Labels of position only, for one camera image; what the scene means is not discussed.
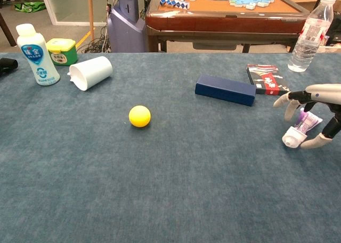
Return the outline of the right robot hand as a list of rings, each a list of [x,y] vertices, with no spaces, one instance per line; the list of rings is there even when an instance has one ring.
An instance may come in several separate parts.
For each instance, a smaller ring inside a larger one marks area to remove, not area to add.
[[[329,107],[334,116],[315,138],[304,141],[302,149],[314,149],[322,147],[332,141],[340,132],[340,84],[315,84],[307,86],[303,91],[288,92],[280,96],[273,104],[280,107],[288,102],[285,111],[285,120],[290,121],[295,111],[304,105],[304,112],[309,112],[316,103],[322,103]]]

